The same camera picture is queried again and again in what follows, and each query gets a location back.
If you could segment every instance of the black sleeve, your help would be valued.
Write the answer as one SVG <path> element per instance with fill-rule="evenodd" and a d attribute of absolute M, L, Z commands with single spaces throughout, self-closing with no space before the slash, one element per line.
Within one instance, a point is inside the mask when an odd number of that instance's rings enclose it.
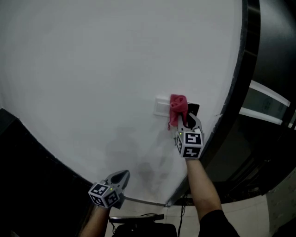
<path fill-rule="evenodd" d="M 209 212 L 200 220 L 198 237 L 205 236 L 239 237 L 221 210 Z"/>

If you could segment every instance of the pink towel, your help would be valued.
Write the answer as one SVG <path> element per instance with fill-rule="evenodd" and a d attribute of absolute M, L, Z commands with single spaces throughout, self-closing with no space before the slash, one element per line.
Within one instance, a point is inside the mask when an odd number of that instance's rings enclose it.
<path fill-rule="evenodd" d="M 178 116 L 183 115 L 183 124 L 187 124 L 188 104 L 186 96 L 171 94 L 170 125 L 178 126 Z"/>

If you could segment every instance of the white switch panel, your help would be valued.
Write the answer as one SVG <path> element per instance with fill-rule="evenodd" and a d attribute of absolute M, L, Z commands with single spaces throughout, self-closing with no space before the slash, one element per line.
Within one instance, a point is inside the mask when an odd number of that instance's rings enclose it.
<path fill-rule="evenodd" d="M 153 114 L 158 116 L 170 116 L 170 99 L 156 97 Z"/>

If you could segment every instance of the forearm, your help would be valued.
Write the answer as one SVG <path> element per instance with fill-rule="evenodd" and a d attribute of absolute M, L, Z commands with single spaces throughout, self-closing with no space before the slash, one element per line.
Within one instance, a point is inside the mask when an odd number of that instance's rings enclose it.
<path fill-rule="evenodd" d="M 186 160 L 188 179 L 198 219 L 214 210 L 222 210 L 219 195 L 199 160 Z"/>
<path fill-rule="evenodd" d="M 104 237 L 110 209 L 98 207 L 84 227 L 80 237 Z"/>

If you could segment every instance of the wall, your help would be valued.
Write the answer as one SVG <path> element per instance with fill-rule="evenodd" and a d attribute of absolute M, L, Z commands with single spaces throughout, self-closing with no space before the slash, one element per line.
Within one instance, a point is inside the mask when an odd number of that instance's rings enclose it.
<path fill-rule="evenodd" d="M 200 103 L 208 139 L 229 92 L 237 0 L 3 0 L 3 107 L 89 181 L 129 169 L 125 195 L 165 203 L 185 162 L 156 96 Z"/>

